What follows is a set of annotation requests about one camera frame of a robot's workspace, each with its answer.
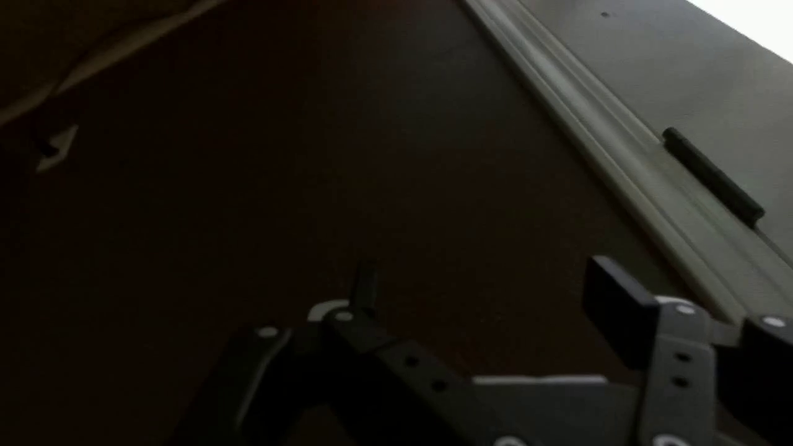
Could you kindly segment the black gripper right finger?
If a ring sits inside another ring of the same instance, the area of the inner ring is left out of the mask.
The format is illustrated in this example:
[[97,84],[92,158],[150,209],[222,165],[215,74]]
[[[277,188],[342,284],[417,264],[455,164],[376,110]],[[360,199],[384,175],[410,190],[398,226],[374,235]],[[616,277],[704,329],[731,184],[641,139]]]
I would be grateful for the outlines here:
[[773,446],[793,446],[787,318],[718,323],[690,299],[651,294],[606,255],[588,261],[583,308],[616,356],[645,372],[640,446],[728,446],[718,409]]

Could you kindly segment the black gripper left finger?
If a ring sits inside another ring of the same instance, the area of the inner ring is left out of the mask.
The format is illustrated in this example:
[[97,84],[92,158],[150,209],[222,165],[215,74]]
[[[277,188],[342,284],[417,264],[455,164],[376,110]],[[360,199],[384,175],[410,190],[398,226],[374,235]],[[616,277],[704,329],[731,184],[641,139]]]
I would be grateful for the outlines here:
[[376,319],[376,269],[295,329],[238,333],[169,446],[283,446],[327,407],[357,446],[493,446],[511,427],[469,381]]

